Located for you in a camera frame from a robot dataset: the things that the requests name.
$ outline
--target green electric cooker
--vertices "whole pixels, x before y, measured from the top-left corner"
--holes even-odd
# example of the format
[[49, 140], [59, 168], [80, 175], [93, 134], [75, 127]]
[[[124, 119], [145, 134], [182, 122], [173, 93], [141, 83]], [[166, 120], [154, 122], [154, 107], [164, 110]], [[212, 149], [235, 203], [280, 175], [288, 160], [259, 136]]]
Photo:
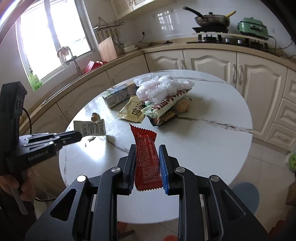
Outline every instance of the green electric cooker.
[[260, 39], [269, 39], [267, 27], [258, 19], [253, 17], [244, 18], [237, 25], [237, 29], [243, 34], [248, 36], [257, 37]]

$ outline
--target gray stool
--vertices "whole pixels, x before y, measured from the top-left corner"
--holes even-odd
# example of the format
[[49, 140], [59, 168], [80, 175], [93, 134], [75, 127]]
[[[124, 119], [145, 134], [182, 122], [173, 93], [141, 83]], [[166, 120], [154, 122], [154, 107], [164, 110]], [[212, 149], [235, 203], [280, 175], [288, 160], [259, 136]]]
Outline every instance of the gray stool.
[[246, 205], [246, 207], [255, 214], [259, 206], [259, 192], [251, 183], [238, 183], [232, 188], [232, 191]]

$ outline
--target human hand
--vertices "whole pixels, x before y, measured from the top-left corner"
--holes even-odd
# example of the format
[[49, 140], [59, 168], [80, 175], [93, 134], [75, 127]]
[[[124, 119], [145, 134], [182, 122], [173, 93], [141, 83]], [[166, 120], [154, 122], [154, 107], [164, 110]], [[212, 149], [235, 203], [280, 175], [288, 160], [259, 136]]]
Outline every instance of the human hand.
[[[35, 175], [32, 169], [28, 169], [26, 171], [25, 182], [22, 184], [21, 187], [23, 192], [21, 193], [20, 198], [23, 201], [31, 202], [36, 197], [34, 177]], [[19, 183], [14, 176], [10, 174], [5, 174], [3, 176], [0, 176], [0, 188], [9, 195], [13, 196], [10, 188], [19, 188]]]

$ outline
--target wooden cutting board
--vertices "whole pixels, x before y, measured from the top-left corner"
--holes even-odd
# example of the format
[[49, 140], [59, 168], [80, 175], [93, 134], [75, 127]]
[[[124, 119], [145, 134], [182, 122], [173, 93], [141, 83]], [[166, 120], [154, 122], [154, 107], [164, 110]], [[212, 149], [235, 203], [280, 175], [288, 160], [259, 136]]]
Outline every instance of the wooden cutting board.
[[103, 42], [99, 43], [99, 52], [102, 61], [110, 62], [118, 58], [114, 43], [112, 41], [112, 37], [109, 37], [105, 39]]

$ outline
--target frying pan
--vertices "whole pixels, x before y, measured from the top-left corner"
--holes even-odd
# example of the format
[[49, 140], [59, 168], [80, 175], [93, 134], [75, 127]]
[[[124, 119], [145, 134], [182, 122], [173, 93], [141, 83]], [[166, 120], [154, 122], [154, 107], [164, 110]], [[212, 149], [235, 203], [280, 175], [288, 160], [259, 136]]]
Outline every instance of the frying pan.
[[208, 26], [224, 26], [228, 27], [230, 25], [229, 17], [236, 13], [233, 11], [226, 16], [224, 15], [216, 15], [212, 12], [209, 12], [208, 15], [202, 15], [200, 12], [190, 8], [190, 7], [183, 7], [184, 10], [190, 11], [195, 13], [197, 17], [195, 17], [196, 23], [201, 27], [208, 27]]

